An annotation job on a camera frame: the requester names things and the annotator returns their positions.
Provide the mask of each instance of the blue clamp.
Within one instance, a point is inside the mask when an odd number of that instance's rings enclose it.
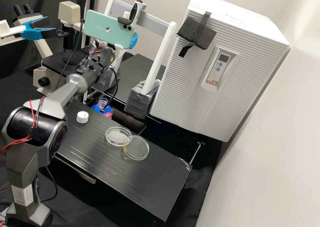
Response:
[[[41,17],[35,20],[27,21],[23,23],[26,29],[20,32],[21,37],[27,40],[40,40],[57,36],[55,28],[44,28],[49,25],[49,19],[47,17]]]
[[[131,38],[131,44],[129,46],[129,49],[134,48],[134,46],[137,44],[138,37],[139,37],[138,33],[135,32]]]

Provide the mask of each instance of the white bottle cap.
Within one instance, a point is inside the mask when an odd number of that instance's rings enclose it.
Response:
[[[88,114],[88,112],[84,112],[84,111],[78,112],[78,114],[77,114],[77,121],[78,121],[79,123],[87,123],[87,122],[88,122],[88,119],[89,119],[89,114]]]

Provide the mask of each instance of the mint green iphone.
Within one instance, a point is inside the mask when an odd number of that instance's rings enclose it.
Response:
[[[118,44],[128,49],[134,33],[133,25],[125,25],[116,18],[88,10],[84,23],[83,33],[110,44]]]

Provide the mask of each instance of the black backdrop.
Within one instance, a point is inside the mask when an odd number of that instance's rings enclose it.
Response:
[[[58,18],[59,3],[72,1],[80,5],[81,17],[85,0],[0,0],[0,20],[6,19],[10,27],[13,27],[12,19],[16,17],[14,5],[28,3],[35,12],[48,16],[51,26],[61,28]],[[62,51],[62,39],[50,38],[47,43],[53,53]],[[41,61],[41,56],[33,41],[19,41],[5,46],[0,46],[0,79],[12,73],[24,70]]]

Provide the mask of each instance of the black strap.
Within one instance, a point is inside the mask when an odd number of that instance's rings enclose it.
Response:
[[[199,24],[199,26],[198,26],[197,31],[196,31],[196,34],[194,34],[194,36],[193,36],[193,38],[192,38],[192,41],[190,41],[188,45],[186,45],[185,47],[183,47],[183,48],[181,49],[181,51],[180,51],[180,53],[179,53],[179,56],[180,56],[180,57],[184,57],[184,56],[186,55],[187,51],[188,51],[191,47],[193,47],[194,45],[197,44],[197,42],[198,42],[198,40],[199,40],[199,38],[200,38],[200,36],[201,36],[204,28],[205,28],[206,25],[207,25],[207,22],[208,22],[208,20],[209,20],[209,18],[210,18],[210,15],[211,15],[211,12],[207,12],[207,11],[206,11],[206,13],[203,15],[202,20],[201,20],[201,22],[200,22],[200,24]]]

